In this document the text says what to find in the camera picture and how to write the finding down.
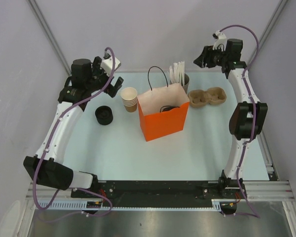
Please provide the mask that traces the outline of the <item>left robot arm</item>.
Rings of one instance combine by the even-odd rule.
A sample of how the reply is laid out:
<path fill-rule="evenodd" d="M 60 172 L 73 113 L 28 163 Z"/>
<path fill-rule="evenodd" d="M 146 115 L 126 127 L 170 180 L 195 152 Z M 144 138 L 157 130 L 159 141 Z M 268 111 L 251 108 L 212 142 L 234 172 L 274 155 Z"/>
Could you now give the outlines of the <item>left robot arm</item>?
<path fill-rule="evenodd" d="M 116 57 L 99 56 L 94 61 L 76 59 L 71 65 L 72 75 L 65 82 L 58 97 L 56 115 L 40 148 L 33 157 L 25 157 L 23 165 L 31 179 L 43 186 L 66 190 L 82 188 L 82 192 L 92 198 L 98 194 L 99 185 L 93 182 L 96 175 L 74 171 L 63 165 L 65 151 L 72 131 L 85 111 L 88 97 L 102 90 L 114 97 L 122 87 L 123 78 L 115 85 L 108 80 L 112 71 L 121 62 Z"/>

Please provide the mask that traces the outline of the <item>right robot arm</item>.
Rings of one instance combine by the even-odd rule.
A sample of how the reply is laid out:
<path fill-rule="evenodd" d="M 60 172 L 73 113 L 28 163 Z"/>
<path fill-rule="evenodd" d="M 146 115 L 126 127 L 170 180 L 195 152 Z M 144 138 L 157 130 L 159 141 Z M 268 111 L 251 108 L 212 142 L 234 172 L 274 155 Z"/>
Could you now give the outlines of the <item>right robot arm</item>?
<path fill-rule="evenodd" d="M 201 68 L 219 66 L 232 85 L 237 106 L 229 121 L 232 135 L 230 155 L 218 179 L 218 193 L 223 198 L 243 191 L 243 165 L 250 143 L 261 133 L 268 105 L 260 102 L 251 86 L 247 64 L 241 60 L 243 42 L 240 39 L 216 39 L 205 46 L 193 62 Z"/>

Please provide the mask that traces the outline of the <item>orange paper bag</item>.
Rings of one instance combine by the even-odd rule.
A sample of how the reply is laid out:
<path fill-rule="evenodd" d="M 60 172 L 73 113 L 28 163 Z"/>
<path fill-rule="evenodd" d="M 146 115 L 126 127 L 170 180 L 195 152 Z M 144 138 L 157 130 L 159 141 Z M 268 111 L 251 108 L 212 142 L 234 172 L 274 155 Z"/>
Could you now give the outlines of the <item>orange paper bag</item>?
<path fill-rule="evenodd" d="M 138 95 L 140 127 L 145 140 L 151 141 L 182 131 L 189 108 L 189 98 L 179 83 L 153 88 Z M 159 112 L 162 106 L 178 106 L 167 112 Z"/>

